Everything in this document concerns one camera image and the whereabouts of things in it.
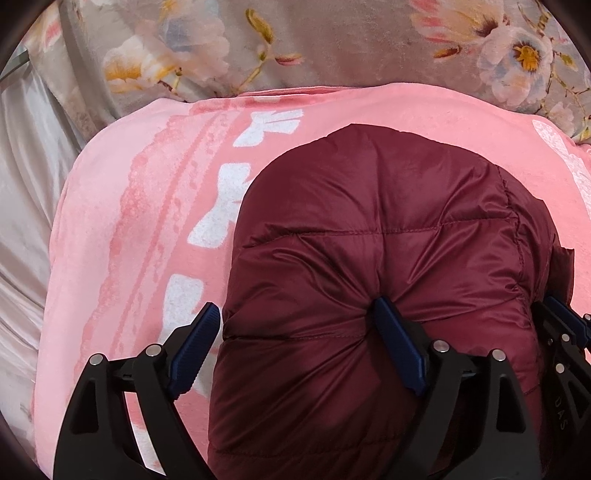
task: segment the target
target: grey satin fabric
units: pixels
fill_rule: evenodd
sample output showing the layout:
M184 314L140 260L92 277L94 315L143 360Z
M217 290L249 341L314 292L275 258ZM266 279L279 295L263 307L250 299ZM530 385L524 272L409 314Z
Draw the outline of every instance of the grey satin fabric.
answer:
M0 83L0 111L0 410L32 454L48 242L61 188L82 146L30 64Z

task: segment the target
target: black clamp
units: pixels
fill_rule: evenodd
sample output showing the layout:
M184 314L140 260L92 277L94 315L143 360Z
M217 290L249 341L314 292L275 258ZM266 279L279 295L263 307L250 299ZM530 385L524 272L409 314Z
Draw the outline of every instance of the black clamp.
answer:
M134 358L93 355L80 376L57 444L56 480L215 480L174 407L191 389L220 327L206 304L191 325ZM135 392L166 476L148 469L131 428L124 392Z

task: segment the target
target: yellow flower center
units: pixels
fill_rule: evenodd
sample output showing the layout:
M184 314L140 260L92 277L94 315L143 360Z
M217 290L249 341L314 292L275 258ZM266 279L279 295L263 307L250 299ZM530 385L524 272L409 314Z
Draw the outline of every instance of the yellow flower center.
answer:
M168 17L174 10L177 8L176 0L164 0L162 5L160 5L160 18L159 21L164 20Z
M535 72L540 66L540 52L527 44L514 45L515 59L526 72Z

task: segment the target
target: pink flower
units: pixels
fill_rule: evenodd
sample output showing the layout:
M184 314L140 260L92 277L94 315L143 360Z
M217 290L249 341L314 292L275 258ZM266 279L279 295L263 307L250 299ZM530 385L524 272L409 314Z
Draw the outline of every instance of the pink flower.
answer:
M60 11L58 4L53 3L33 23L25 35L24 44L33 55L45 53L61 38L61 35Z
M503 0L409 0L417 12L414 28L425 38L460 45L478 44L504 18Z

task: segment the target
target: flower print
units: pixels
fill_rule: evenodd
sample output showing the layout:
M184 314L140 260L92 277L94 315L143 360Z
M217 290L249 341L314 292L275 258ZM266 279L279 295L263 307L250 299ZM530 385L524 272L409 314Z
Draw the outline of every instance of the flower print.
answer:
M240 85L233 87L232 90L235 95L244 92L261 74L265 63L270 60L275 60L283 67L293 67L295 65L301 65L304 62L304 57L300 53L275 54L273 51L273 44L275 43L276 37L273 27L253 8L247 8L245 14L246 20L252 29L259 34L264 43L259 45L256 51L258 64L251 70L250 74L242 81L242 83L240 83Z
M419 34L435 42L479 44L504 22L503 0L409 0Z
M587 67L585 65L585 73L583 75L584 81L585 81L585 86L587 88L591 88L591 71L589 70L589 67Z
M60 11L55 2L37 18L24 38L30 54L45 53L62 36Z
M480 79L491 87L495 98L514 109L546 96L552 62L548 37L503 25L485 39L477 65Z
M562 102L558 102L552 107L547 118L569 137L574 135L574 113L570 108L565 107Z
M171 58L155 57L137 35L109 50L103 59L105 79L113 93L153 87L175 68Z
M228 71L230 50L209 0L164 0L158 21L141 20L136 34L156 56L170 57L178 74L203 83Z
M558 29L558 37L555 38L554 41L560 45L571 45L573 42L570 39L568 33L566 33L564 28L562 28L562 25L556 22L556 28Z

